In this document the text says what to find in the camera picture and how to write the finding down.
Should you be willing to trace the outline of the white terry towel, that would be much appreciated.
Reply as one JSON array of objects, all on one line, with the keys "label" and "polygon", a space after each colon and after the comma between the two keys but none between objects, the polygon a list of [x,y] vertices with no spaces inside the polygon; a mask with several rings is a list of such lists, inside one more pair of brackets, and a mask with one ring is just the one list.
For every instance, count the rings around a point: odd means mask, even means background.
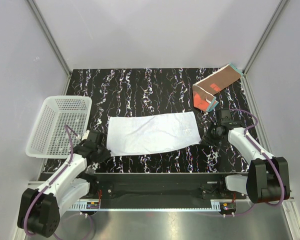
[{"label": "white terry towel", "polygon": [[141,117],[111,117],[106,148],[114,157],[172,152],[201,140],[195,114],[166,113]]}]

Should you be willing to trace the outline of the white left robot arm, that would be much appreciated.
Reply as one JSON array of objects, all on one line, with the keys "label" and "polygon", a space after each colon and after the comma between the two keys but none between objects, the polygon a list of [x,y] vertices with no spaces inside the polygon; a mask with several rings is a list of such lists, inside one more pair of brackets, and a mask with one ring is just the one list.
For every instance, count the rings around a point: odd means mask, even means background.
[{"label": "white left robot arm", "polygon": [[97,177],[87,169],[111,157],[103,145],[104,133],[88,130],[70,152],[61,167],[39,187],[27,188],[20,201],[17,227],[32,237],[51,237],[63,214],[80,198],[102,196]]}]

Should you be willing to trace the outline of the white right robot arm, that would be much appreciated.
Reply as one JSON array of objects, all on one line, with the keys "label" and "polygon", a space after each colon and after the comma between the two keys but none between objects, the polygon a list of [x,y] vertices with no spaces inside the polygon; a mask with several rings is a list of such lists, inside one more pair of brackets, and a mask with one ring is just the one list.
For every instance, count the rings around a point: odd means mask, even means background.
[{"label": "white right robot arm", "polygon": [[217,185],[218,195],[229,198],[240,193],[254,204],[276,207],[290,198],[289,166],[284,157],[274,156],[251,135],[250,127],[234,120],[233,109],[219,109],[200,140],[204,146],[218,147],[224,141],[234,146],[249,165],[247,175],[230,174]]}]

